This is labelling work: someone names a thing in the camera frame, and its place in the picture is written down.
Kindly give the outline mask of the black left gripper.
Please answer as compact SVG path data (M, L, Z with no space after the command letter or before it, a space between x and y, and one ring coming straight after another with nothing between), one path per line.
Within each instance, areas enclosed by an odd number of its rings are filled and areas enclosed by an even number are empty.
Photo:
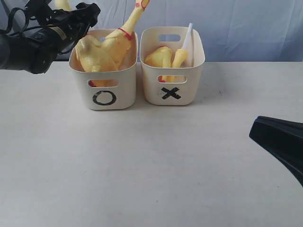
M25 38L25 53L65 54L71 51L83 38L90 27L98 21L100 8L97 4L84 2L76 9L67 9L67 2L58 2L57 9L52 10L48 2L28 2L25 12L28 17L34 16L39 23L37 31Z

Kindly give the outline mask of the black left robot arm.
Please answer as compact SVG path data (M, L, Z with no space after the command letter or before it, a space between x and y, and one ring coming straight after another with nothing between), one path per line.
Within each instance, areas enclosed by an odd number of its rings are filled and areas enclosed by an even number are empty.
M0 31L0 68L24 70L32 74L46 73L58 55L73 50L100 14L96 3L84 2L71 11L51 9L48 0L30 0L24 8L13 8L6 29ZM12 33L15 14L21 10L23 27Z

